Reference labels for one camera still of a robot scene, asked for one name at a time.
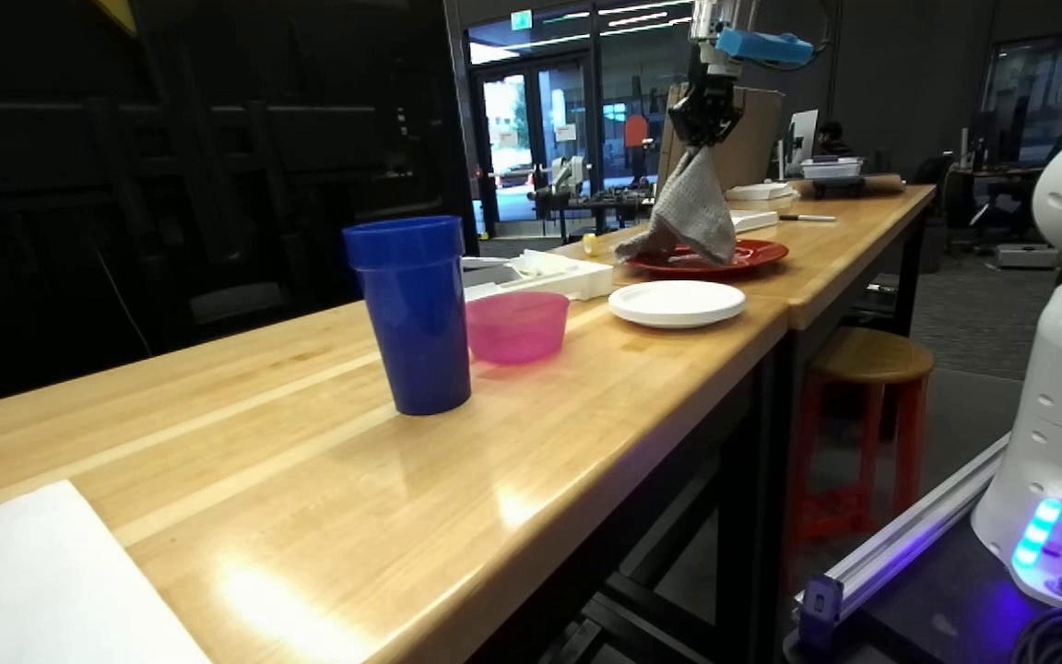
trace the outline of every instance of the monitor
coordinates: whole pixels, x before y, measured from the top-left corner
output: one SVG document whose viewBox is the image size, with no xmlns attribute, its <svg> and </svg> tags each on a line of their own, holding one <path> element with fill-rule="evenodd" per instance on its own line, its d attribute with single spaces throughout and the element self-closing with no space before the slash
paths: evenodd
<svg viewBox="0 0 1062 664">
<path fill-rule="evenodd" d="M 784 173 L 800 173 L 804 160 L 815 156 L 819 143 L 819 106 L 789 113 L 789 164 Z"/>
</svg>

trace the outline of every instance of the white paper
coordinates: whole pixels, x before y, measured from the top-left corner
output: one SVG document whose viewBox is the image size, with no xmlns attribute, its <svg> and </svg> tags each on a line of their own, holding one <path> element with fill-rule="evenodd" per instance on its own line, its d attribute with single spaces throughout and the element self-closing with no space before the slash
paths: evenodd
<svg viewBox="0 0 1062 664">
<path fill-rule="evenodd" d="M 0 662 L 207 662 L 70 482 L 0 505 Z"/>
<path fill-rule="evenodd" d="M 580 263 L 569 256 L 550 256 L 550 250 L 525 250 L 520 258 L 504 263 L 518 268 L 513 282 L 500 284 L 471 284 L 466 288 L 466 304 L 471 300 L 492 300 L 500 293 L 562 293 L 569 300 L 600 300 L 612 293 L 612 267 L 600 263 Z"/>
</svg>

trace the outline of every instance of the wooden counter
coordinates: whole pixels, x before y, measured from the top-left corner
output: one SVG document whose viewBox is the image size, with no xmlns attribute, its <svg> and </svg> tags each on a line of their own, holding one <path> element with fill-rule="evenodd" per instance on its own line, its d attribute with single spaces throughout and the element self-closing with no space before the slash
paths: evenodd
<svg viewBox="0 0 1062 664">
<path fill-rule="evenodd" d="M 74 478 L 213 662 L 466 662 L 927 197 L 770 230 L 729 323 L 574 304 L 443 417 L 395 414 L 357 304 L 0 400 L 0 503 Z"/>
</svg>

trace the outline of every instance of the plate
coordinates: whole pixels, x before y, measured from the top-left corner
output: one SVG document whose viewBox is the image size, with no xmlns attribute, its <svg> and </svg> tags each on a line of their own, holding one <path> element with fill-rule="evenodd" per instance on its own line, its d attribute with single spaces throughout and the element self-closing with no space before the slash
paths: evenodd
<svg viewBox="0 0 1062 664">
<path fill-rule="evenodd" d="M 738 241 L 729 263 L 708 263 L 697 250 L 677 247 L 670 256 L 670 263 L 628 263 L 636 274 L 642 275 L 702 275 L 702 282 L 717 282 L 717 275 L 735 275 L 735 274 L 748 274 L 748 268 L 765 268 L 773 267 L 789 256 L 784 242 L 773 241 Z"/>
<path fill-rule="evenodd" d="M 744 293 L 713 282 L 650 282 L 617 288 L 607 309 L 647 327 L 703 327 L 744 315 Z"/>
</svg>

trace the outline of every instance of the red plate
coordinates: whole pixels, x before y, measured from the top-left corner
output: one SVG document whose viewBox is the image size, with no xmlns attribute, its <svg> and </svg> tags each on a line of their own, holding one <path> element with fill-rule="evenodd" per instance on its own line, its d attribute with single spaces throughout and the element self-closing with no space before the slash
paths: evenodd
<svg viewBox="0 0 1062 664">
<path fill-rule="evenodd" d="M 748 268 L 765 268 L 773 267 L 789 256 L 784 242 L 770 242 L 770 241 L 738 241 L 729 263 L 708 263 L 702 256 L 693 256 L 690 247 L 677 247 L 670 256 L 670 263 L 628 263 L 636 274 L 642 275 L 735 275 L 735 274 L 748 274 Z"/>
</svg>

